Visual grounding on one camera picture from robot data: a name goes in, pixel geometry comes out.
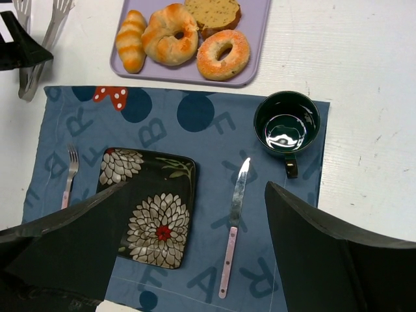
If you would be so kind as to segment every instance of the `mug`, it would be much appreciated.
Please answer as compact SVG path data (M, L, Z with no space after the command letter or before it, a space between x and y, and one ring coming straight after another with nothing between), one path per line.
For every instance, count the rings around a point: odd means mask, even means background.
M307 96L281 91L268 96L254 114L254 131L269 154L285 159L288 178L298 177L295 154L316 139L320 116Z

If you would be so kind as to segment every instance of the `donut-shaped bread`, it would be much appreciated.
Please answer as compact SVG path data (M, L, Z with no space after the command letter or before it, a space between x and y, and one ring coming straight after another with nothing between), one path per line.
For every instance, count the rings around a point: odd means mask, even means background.
M228 49L229 54L220 60ZM206 79L223 81L234 77L247 65L250 58L250 45L240 31L217 32L202 43L196 56L196 65Z
M175 35L183 33L177 39ZM154 12L142 35L144 52L167 66L189 60L198 48L198 26L184 5L174 3Z

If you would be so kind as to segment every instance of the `metal tongs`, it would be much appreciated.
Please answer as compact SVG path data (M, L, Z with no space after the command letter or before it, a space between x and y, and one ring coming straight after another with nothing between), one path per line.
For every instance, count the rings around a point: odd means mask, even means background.
M14 6L18 13L19 22L26 29L29 28L29 18L31 15L31 1L32 0L13 0ZM72 7L73 0L53 0L52 18L49 22L42 47L46 50L52 48L53 43L57 37L60 24L64 18L69 14ZM36 65L32 71L21 70L19 73L19 98L26 101L32 101L36 90L38 88L39 78L44 69L45 63Z

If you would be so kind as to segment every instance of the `flower pattern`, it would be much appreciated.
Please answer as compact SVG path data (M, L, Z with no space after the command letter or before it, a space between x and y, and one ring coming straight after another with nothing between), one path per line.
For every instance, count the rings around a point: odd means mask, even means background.
M127 241L133 260L178 268L187 241L189 211L178 195L148 197L133 211Z
M111 185L126 181L133 174L138 174L142 169L141 165L144 161L142 154L131 149L109 148L101 162L102 173L99 182L104 185Z

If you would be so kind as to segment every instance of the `table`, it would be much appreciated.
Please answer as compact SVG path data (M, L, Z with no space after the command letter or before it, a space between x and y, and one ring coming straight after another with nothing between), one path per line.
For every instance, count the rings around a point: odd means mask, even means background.
M42 41L51 0L34 0ZM45 85L125 85L266 96L295 90L330 101L318 208L365 229L416 241L415 1L273 0L255 80L241 89L122 79L109 56L122 1L75 0L53 70L31 103L18 71L0 73L0 229L21 222L46 96ZM105 302L97 309L131 311Z

